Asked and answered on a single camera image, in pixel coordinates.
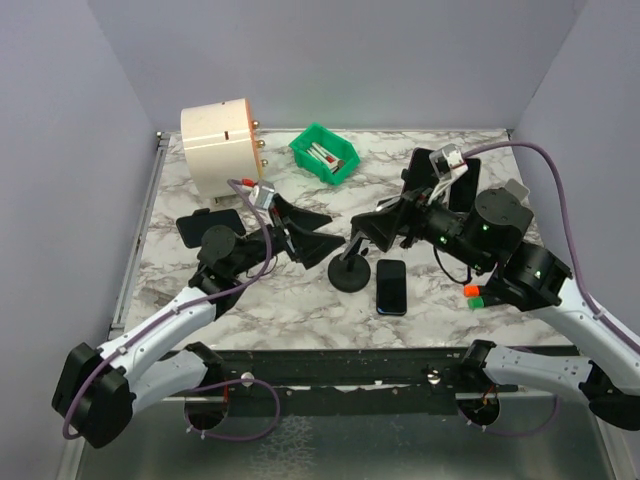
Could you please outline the black phone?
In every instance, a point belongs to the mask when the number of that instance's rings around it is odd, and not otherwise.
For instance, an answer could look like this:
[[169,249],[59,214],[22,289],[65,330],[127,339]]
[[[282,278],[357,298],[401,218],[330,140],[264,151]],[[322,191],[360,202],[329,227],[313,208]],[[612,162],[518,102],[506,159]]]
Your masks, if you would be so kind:
[[381,315],[407,313],[406,265],[401,260],[379,260],[376,265],[376,311]]

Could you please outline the black tripod phone stand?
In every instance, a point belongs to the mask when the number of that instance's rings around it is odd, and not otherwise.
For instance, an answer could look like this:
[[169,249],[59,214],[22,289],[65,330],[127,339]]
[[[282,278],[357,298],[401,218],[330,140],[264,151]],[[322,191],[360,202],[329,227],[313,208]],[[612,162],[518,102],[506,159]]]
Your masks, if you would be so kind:
[[371,277],[371,267],[360,253],[362,244],[366,240],[367,237],[363,234],[363,241],[357,255],[342,261],[340,259],[342,252],[330,261],[327,269],[328,279],[337,290],[345,293],[355,293],[368,284]]

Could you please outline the silver phone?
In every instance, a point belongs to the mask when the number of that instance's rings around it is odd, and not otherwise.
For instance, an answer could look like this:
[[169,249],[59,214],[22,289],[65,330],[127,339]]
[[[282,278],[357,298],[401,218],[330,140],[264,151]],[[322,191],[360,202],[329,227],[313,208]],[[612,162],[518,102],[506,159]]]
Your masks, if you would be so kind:
[[344,261],[350,258],[351,256],[357,255],[359,253],[359,249],[362,241],[363,241],[363,234],[360,231],[356,232],[352,236],[348,246],[345,248],[345,250],[341,254],[340,259]]

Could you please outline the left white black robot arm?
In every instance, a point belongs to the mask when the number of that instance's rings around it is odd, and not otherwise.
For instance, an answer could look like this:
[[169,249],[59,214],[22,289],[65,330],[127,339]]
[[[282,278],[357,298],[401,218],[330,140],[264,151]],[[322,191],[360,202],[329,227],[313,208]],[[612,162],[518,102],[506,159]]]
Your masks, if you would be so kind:
[[195,274],[161,310],[134,329],[98,347],[81,343],[68,354],[52,398],[62,416],[65,439],[84,438],[101,448],[117,438],[135,414],[177,393],[224,391],[240,377],[201,342],[177,350],[192,333],[235,306],[255,277],[239,277],[253,267],[266,272],[286,254],[311,269],[337,250],[344,237],[321,232],[328,215],[298,208],[275,195],[258,230],[240,235],[193,214],[178,220],[199,251]]

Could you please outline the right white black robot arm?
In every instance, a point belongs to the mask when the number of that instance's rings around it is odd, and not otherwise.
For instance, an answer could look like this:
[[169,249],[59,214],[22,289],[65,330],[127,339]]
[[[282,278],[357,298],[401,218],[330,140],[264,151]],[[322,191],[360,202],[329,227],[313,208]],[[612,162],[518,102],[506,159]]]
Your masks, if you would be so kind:
[[582,296],[577,271],[544,247],[525,240],[532,211],[506,188],[479,193],[467,214],[428,202],[414,190],[351,225],[380,250],[397,236],[402,247],[418,240],[487,273],[490,295],[529,312],[569,339],[575,357],[526,353],[476,340],[459,367],[461,383],[481,391],[521,385],[588,405],[599,419],[624,430],[639,428],[639,340],[619,321],[606,319]]

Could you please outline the purple phone on round stand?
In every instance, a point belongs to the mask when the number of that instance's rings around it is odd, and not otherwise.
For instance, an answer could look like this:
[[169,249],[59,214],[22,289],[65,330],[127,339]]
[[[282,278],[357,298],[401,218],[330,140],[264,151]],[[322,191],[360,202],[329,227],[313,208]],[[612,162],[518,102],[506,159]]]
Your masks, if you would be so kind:
[[432,150],[425,148],[415,148],[412,151],[408,166],[401,172],[401,198],[414,197],[414,192],[426,199],[430,198],[439,181],[429,159],[431,153]]

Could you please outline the dark phone on brown stand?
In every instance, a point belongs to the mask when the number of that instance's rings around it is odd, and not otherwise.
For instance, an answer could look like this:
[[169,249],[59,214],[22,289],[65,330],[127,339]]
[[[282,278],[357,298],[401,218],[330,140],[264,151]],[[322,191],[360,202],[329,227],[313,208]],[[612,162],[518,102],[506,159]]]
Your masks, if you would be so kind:
[[448,207],[456,213],[469,213],[478,192],[481,160],[469,158],[466,163],[467,172],[451,186],[449,191]]

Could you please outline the phone on left stand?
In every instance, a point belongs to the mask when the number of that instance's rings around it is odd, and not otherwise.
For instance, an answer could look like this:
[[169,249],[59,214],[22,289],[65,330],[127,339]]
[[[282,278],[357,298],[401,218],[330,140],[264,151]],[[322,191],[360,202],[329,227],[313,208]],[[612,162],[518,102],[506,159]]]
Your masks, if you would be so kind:
[[175,222],[177,230],[188,249],[199,248],[205,232],[214,226],[226,226],[237,235],[244,236],[246,229],[235,209],[211,211],[209,208],[195,210],[191,215],[180,217]]

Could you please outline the white markers in bin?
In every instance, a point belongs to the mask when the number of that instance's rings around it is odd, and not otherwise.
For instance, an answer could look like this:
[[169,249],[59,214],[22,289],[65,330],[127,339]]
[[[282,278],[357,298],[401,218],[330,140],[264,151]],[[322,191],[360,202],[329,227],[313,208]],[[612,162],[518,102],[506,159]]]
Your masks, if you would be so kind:
[[307,153],[327,166],[332,174],[335,174],[345,166],[345,162],[342,159],[336,157],[333,153],[316,142],[311,144],[307,149]]

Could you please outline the green plastic bin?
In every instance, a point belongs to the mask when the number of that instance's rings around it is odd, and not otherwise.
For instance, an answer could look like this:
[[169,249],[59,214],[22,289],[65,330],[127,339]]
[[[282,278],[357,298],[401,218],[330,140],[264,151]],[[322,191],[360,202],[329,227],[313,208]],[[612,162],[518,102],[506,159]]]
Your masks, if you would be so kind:
[[312,123],[289,147],[298,167],[332,186],[342,184],[360,164],[353,145],[319,123]]

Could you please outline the orange cap marker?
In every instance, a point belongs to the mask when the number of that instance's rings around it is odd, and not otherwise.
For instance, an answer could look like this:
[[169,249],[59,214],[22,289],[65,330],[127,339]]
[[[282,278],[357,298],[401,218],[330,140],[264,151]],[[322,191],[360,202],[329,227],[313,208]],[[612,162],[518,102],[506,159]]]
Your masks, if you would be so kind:
[[463,294],[467,298],[479,297],[486,295],[487,293],[488,289],[486,286],[468,284],[463,288]]

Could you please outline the green cap marker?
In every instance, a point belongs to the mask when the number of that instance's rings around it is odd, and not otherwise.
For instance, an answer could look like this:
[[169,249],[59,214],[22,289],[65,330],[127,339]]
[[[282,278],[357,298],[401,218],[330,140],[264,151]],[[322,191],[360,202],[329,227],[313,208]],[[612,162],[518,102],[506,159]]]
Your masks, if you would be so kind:
[[492,298],[490,296],[469,297],[467,305],[471,310],[483,309],[491,306]]

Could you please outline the cream cylindrical drum device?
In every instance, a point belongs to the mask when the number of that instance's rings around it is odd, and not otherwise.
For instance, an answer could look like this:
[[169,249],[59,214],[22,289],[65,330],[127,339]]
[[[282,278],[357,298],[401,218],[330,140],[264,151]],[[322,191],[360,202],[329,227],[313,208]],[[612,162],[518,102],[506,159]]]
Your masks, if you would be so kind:
[[233,193],[229,179],[263,176],[261,141],[246,98],[185,108],[180,132],[187,167],[199,195],[217,199]]

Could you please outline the black front mounting rail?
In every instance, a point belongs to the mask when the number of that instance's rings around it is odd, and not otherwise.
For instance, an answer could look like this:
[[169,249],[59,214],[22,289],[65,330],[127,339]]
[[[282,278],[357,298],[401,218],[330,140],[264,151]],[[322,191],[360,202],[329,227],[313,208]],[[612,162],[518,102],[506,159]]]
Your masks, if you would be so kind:
[[244,373],[266,387],[236,384],[189,393],[184,410],[222,417],[346,416],[427,413],[454,415],[457,396],[480,398],[488,377],[463,348],[351,350],[227,350],[211,358],[204,382]]

